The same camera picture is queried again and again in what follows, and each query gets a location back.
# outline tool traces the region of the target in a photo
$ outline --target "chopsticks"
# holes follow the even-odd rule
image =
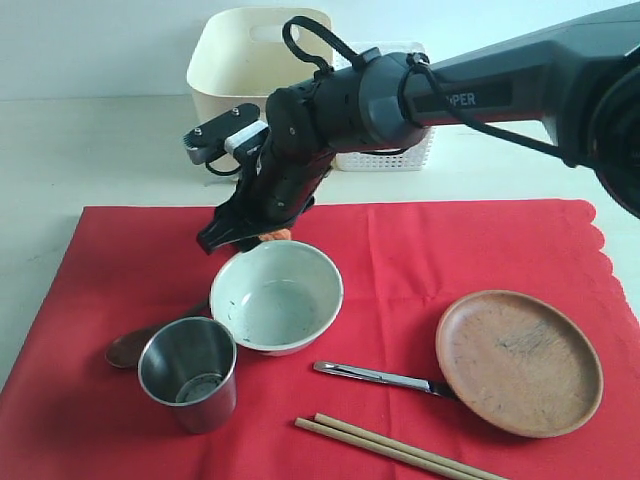
[[[414,467],[454,480],[505,480],[483,470],[465,465],[435,453],[426,452],[355,425],[317,413],[314,420],[298,417],[297,427],[364,448]]]

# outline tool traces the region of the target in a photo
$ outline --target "stainless steel cup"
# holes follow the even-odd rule
[[[221,323],[182,318],[149,340],[138,379],[188,432],[205,433],[224,424],[236,407],[236,358],[236,343]]]

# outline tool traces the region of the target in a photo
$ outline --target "knife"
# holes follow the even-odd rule
[[[342,365],[333,362],[315,362],[313,364],[313,369],[318,372],[329,373],[331,375],[357,378],[358,380],[384,383],[397,387],[413,388],[415,390],[431,393],[432,395],[458,400],[457,395],[453,390],[451,390],[451,387],[443,382],[432,382],[421,378],[405,377],[403,375],[396,375],[395,373],[379,372],[376,370],[369,370],[368,368]]]

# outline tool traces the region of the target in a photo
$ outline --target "wooden plate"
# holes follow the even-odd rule
[[[436,353],[451,388],[493,425],[525,437],[564,435],[602,399],[602,367],[555,308],[503,290],[466,296],[444,313]]]

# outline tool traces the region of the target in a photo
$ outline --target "plate rim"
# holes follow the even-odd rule
[[[444,328],[447,326],[449,319],[452,318],[452,313],[457,310],[461,305],[468,303],[478,297],[484,297],[484,296],[492,296],[492,295],[496,295],[496,294],[501,294],[501,295],[507,295],[507,296],[513,296],[513,297],[519,297],[519,298],[523,298],[525,300],[528,300],[530,302],[533,302],[534,304],[540,305],[550,311],[552,311],[553,313],[555,313],[558,317],[560,317],[564,322],[566,322],[571,329],[574,331],[574,333],[577,333],[578,336],[581,338],[582,342],[586,345],[589,353],[591,354],[592,358],[595,361],[595,364],[597,366],[597,394],[596,394],[596,398],[594,400],[594,402],[591,404],[591,406],[589,407],[589,409],[580,417],[580,419],[576,422],[573,422],[571,425],[568,425],[567,427],[564,428],[560,428],[560,429],[554,429],[554,430],[548,430],[545,433],[534,433],[532,431],[526,430],[526,429],[518,429],[518,428],[513,428],[513,427],[508,427],[505,426],[503,424],[498,424],[495,421],[492,421],[491,419],[487,418],[486,414],[482,411],[483,409],[478,410],[476,407],[474,407],[473,405],[471,405],[470,403],[468,403],[467,401],[464,400],[464,398],[462,396],[460,396],[459,394],[459,388],[456,387],[455,385],[455,381],[452,382],[452,378],[455,379],[455,374],[452,375],[452,371],[454,370],[453,368],[447,367],[447,363],[448,362],[443,362],[442,357],[443,357],[443,349],[444,349],[444,343],[442,338],[443,338],[443,331]],[[441,315],[440,320],[438,322],[438,326],[436,328],[436,358],[438,361],[438,365],[440,367],[440,370],[445,378],[445,380],[447,381],[447,383],[449,384],[449,386],[451,387],[451,389],[455,392],[456,395],[458,395],[458,397],[460,398],[460,401],[466,405],[467,408],[469,408],[471,411],[473,411],[476,415],[478,415],[479,417],[481,417],[482,419],[484,419],[486,422],[500,428],[501,430],[510,432],[512,434],[515,435],[519,435],[522,437],[529,437],[529,438],[551,438],[551,437],[558,437],[561,435],[566,435],[568,433],[571,433],[577,429],[579,429],[580,427],[582,427],[583,425],[585,425],[594,415],[595,413],[598,411],[601,403],[602,403],[602,398],[603,398],[603,394],[604,394],[604,372],[602,369],[602,363],[600,361],[600,357],[598,355],[598,352],[596,351],[596,349],[594,348],[593,344],[591,343],[591,341],[589,340],[589,338],[585,335],[585,333],[582,331],[582,329],[580,329],[580,327],[578,327],[578,325],[571,320],[571,318],[569,318],[568,315],[566,315],[565,313],[563,313],[562,311],[560,311],[558,308],[554,307],[553,305],[539,299],[536,298],[532,295],[526,294],[526,293],[522,293],[522,292],[517,292],[514,290],[504,290],[504,289],[489,289],[489,290],[480,290],[480,291],[476,291],[476,292],[472,292],[469,293],[467,295],[464,295],[463,297],[460,297],[459,299],[457,299],[456,301],[454,301],[453,303],[451,303],[451,305],[449,305],[447,307],[447,309],[444,311],[444,313]]]

